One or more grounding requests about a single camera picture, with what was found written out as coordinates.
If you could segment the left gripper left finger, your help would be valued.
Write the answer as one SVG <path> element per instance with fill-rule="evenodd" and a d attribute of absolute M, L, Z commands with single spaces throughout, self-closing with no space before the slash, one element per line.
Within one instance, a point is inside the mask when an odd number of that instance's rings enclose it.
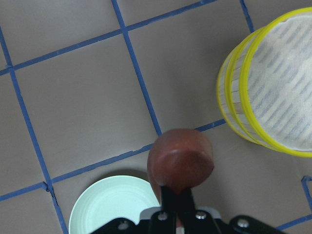
<path fill-rule="evenodd" d="M 153 213 L 149 220 L 149 234 L 176 233 L 176 201 L 175 194 L 167 187 L 161 187 L 160 210 Z"/>

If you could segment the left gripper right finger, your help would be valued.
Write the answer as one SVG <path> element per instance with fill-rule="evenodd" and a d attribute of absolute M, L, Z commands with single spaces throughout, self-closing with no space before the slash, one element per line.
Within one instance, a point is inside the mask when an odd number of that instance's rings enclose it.
<path fill-rule="evenodd" d="M 196 208 L 191 189 L 179 195 L 179 219 L 183 223 L 185 234 L 220 234 L 216 218 L 221 218 L 213 208 Z"/>

